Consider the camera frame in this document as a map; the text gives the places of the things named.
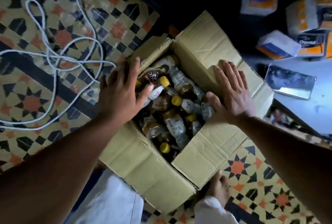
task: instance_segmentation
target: person's left hand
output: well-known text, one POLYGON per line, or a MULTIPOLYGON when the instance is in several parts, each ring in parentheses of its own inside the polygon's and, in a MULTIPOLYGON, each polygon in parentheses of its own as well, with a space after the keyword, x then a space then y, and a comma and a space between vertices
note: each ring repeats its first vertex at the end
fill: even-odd
POLYGON ((153 85, 147 85, 136 98, 135 84, 139 72, 139 57, 130 66, 128 78, 125 76, 125 64, 114 70, 109 76, 100 80, 98 100, 99 115, 123 125, 130 121, 143 108, 144 102, 150 95, 153 85))

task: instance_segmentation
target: cell phone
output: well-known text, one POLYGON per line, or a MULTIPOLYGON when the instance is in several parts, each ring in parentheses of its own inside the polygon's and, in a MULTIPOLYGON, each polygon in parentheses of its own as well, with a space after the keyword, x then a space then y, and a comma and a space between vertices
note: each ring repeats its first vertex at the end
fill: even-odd
POLYGON ((277 93, 309 100, 316 79, 315 76, 305 75, 270 64, 267 66, 264 80, 277 93))

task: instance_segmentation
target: open cardboard box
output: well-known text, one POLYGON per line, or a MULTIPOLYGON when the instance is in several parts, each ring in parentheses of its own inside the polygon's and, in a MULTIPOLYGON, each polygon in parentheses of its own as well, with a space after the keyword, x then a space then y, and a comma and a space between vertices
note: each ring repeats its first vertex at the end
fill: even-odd
MULTIPOLYGON (((220 59, 232 61, 244 71, 256 105, 257 116, 268 111, 273 91, 242 60, 227 35, 213 17, 203 12, 175 40, 152 37, 137 49, 141 73, 167 50, 180 58, 180 69, 205 92, 222 97, 213 66, 220 59)), ((122 177, 153 207, 168 213, 176 209, 196 189, 201 189, 247 136, 236 126, 212 117, 181 153, 167 163, 159 151, 133 122, 128 122, 112 138, 100 160, 122 177)))

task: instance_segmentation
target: white pants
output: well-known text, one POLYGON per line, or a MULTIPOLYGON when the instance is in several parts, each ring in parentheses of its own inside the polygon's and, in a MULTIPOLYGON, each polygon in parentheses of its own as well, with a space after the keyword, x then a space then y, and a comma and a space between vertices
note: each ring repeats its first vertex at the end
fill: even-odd
MULTIPOLYGON (((140 224, 143 199, 111 170, 106 169, 66 224, 140 224)), ((194 207, 195 224, 237 224, 214 197, 194 207)))

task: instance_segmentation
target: cord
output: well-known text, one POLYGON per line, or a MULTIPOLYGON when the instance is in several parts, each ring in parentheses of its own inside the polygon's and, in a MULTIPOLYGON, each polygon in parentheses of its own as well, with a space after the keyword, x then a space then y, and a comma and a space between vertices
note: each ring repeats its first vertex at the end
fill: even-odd
POLYGON ((47 35, 46 35, 46 21, 45 21, 45 12, 42 8, 42 6, 36 1, 36 0, 27 0, 25 2, 25 6, 26 6, 26 9, 27 9, 27 12, 29 13, 29 15, 31 16, 32 20, 35 22, 35 24, 38 26, 38 28, 40 29, 41 31, 41 37, 42 37, 42 40, 46 46, 46 54, 39 54, 39 53, 34 53, 34 52, 28 52, 28 51, 22 51, 22 50, 14 50, 14 49, 10 49, 10 50, 4 50, 2 52, 0 52, 0 56, 3 55, 3 54, 6 54, 6 53, 10 53, 10 52, 16 52, 16 53, 23 53, 23 54, 30 54, 30 55, 37 55, 37 56, 42 56, 42 57, 45 57, 47 59, 47 62, 48 64, 52 67, 52 69, 54 70, 54 74, 53 74, 53 94, 52 94, 52 99, 51 99, 51 103, 48 107, 48 109, 46 110, 46 112, 39 118, 36 118, 34 120, 31 120, 31 121, 23 121, 23 122, 11 122, 11 121, 4 121, 4 120, 0 120, 1 123, 4 123, 4 124, 9 124, 9 125, 16 125, 16 124, 27 124, 27 123, 34 123, 34 122, 37 122, 41 119, 43 119, 44 117, 46 117, 49 112, 51 111, 53 105, 54 105, 54 101, 55 101, 55 97, 56 97, 56 88, 57 88, 57 80, 56 80, 56 77, 58 75, 58 72, 69 72, 69 71, 73 71, 79 67, 81 67, 85 72, 86 74, 92 79, 92 82, 89 83, 89 85, 87 85, 84 89, 82 89, 78 94, 77 96, 74 98, 74 100, 68 105, 68 107, 63 111, 61 112, 57 117, 53 118, 51 121, 47 122, 46 124, 44 124, 43 126, 40 126, 38 128, 20 128, 20 127, 13 127, 13 126, 6 126, 6 125, 1 125, 0 128, 5 128, 5 129, 12 129, 12 130, 41 130, 43 128, 45 128, 46 126, 49 126, 51 123, 53 123, 54 121, 56 121, 58 118, 60 118, 67 110, 69 110, 69 108, 71 108, 73 106, 73 104, 76 102, 76 100, 88 89, 90 88, 94 83, 99 83, 99 81, 97 80, 100 73, 101 73, 101 70, 102 70, 102 67, 103 67, 103 63, 108 63, 108 64, 111 64, 113 65, 114 67, 116 67, 116 65, 111 62, 111 61, 105 61, 104 60, 104 52, 102 50, 102 44, 98 41, 97 39, 97 34, 96 34, 96 30, 95 28, 93 27, 93 25, 91 24, 91 22, 89 21, 88 17, 86 16, 82 6, 81 6, 81 3, 79 0, 76 0, 77 2, 77 6, 78 8, 80 9, 85 21, 89 24, 91 30, 93 31, 93 37, 86 37, 86 36, 83 36, 83 37, 78 37, 74 40, 72 40, 71 42, 69 42, 65 48, 60 52, 60 54, 57 54, 56 52, 53 51, 53 49, 50 47, 49 45, 49 41, 48 41, 48 38, 47 38, 47 35), (35 19, 34 15, 32 14, 31 10, 30 10, 30 4, 31 2, 34 2, 40 12, 41 12, 41 25, 40 23, 35 19), (80 40, 92 40, 93 41, 93 44, 90 48, 90 51, 89 51, 89 54, 85 57, 84 60, 80 61, 80 60, 76 60, 72 57, 69 57, 69 56, 65 56, 63 55, 67 50, 68 48, 75 42, 77 41, 80 41, 80 40), (91 57, 91 54, 93 53, 94 49, 95 49, 95 46, 96 44, 98 44, 98 46, 101 48, 100 50, 100 58, 101 60, 89 60, 89 58, 91 57), (55 64, 52 64, 51 62, 51 59, 56 59, 56 62, 55 64), (70 61, 70 62, 74 62, 74 63, 77 63, 76 66, 70 68, 70 69, 61 69, 61 68, 58 68, 58 65, 59 65, 59 62, 61 60, 66 60, 66 61, 70 61), (95 77, 93 77, 89 71, 83 66, 83 63, 100 63, 100 66, 99 66, 99 69, 98 69, 98 72, 96 74, 95 77))

